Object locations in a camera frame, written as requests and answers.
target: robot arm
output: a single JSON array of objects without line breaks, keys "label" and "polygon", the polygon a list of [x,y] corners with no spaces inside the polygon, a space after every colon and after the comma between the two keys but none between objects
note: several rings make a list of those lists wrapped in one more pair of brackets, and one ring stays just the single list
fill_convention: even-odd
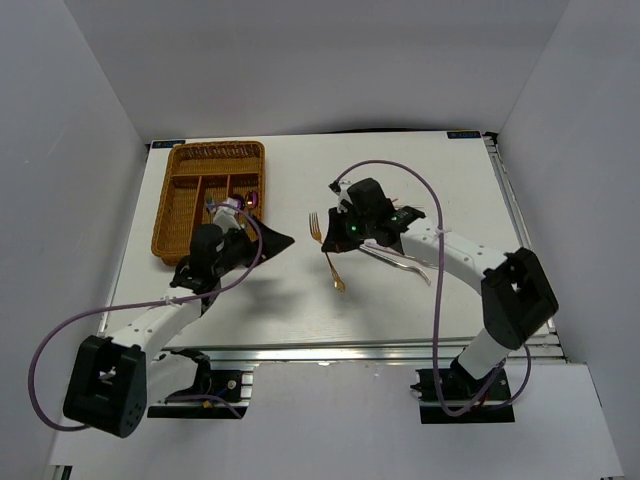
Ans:
[{"label": "robot arm", "polygon": [[482,297],[484,329],[451,368],[475,387],[507,355],[519,349],[558,310],[536,255],[525,248],[502,253],[455,234],[440,232],[412,207],[396,210],[375,180],[332,184],[338,207],[329,210],[324,252],[347,252],[365,240],[439,264],[444,235],[445,269]]},{"label": "robot arm", "polygon": [[[148,404],[176,392],[209,393],[211,369],[204,354],[161,350],[211,307],[225,274],[254,261],[258,242],[251,242],[234,215],[221,207],[212,224],[194,231],[190,254],[176,266],[166,291],[166,305],[147,310],[110,337],[91,335],[82,342],[64,401],[66,417],[124,438],[138,426]],[[293,244],[293,238],[253,220],[263,240],[259,264]],[[205,296],[172,301],[193,294]]]}]

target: gold fork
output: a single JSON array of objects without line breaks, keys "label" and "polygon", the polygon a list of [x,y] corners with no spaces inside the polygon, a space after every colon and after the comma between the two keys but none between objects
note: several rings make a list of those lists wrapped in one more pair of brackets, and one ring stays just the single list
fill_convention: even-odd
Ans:
[{"label": "gold fork", "polygon": [[[322,245],[322,232],[320,231],[320,222],[318,222],[318,214],[316,212],[309,214],[309,231],[311,232],[311,237]],[[338,275],[338,271],[331,263],[331,259],[329,258],[329,254],[325,252],[325,257],[327,257],[327,262],[329,262],[329,268],[331,268],[331,276],[333,277],[333,288],[338,290],[339,292],[344,292],[347,289],[347,286],[344,284],[340,275]]]}]

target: wicker basket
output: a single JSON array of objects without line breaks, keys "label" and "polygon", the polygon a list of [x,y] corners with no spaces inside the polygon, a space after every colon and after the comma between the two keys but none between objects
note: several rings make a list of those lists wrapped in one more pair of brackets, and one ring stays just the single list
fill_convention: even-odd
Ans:
[{"label": "wicker basket", "polygon": [[[162,196],[153,229],[151,251],[167,265],[189,254],[193,231],[213,216],[205,202],[223,202],[231,195],[243,197],[251,190],[259,196],[251,213],[262,221],[264,208],[264,145],[260,142],[191,143],[169,154]],[[238,216],[241,225],[246,224]],[[249,236],[256,236],[251,227]]]}]

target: white backdrop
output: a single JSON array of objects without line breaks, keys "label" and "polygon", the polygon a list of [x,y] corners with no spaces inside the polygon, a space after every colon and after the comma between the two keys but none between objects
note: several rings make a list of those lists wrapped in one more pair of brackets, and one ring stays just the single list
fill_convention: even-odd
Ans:
[{"label": "white backdrop", "polygon": [[66,0],[145,141],[499,130],[567,0]]},{"label": "white backdrop", "polygon": [[640,3],[573,0],[500,135],[565,351],[640,478]]},{"label": "white backdrop", "polygon": [[[40,339],[104,305],[137,197],[144,147],[62,0],[0,14],[0,478],[41,478],[54,432],[27,398]],[[38,391],[55,419],[78,342],[45,352]]]}]

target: gray wall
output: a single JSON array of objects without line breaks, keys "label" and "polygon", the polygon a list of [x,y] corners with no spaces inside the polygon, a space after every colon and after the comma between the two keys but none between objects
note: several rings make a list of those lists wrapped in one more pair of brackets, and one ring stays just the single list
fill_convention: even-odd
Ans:
[{"label": "gray wall", "polygon": [[628,478],[640,478],[640,2],[572,0],[500,135]]},{"label": "gray wall", "polygon": [[[144,147],[62,0],[0,14],[0,478],[40,478],[54,432],[27,398],[40,339],[104,305],[137,195]],[[60,415],[78,341],[55,340],[38,371]]]},{"label": "gray wall", "polygon": [[567,0],[66,0],[145,141],[499,130]]}]

